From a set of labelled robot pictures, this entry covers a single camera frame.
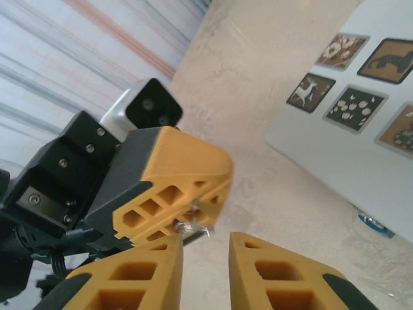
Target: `white curtain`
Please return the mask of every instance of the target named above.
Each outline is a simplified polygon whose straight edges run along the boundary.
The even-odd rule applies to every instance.
[[[136,81],[168,85],[207,2],[1,0],[0,168],[17,176],[76,112],[100,118]]]

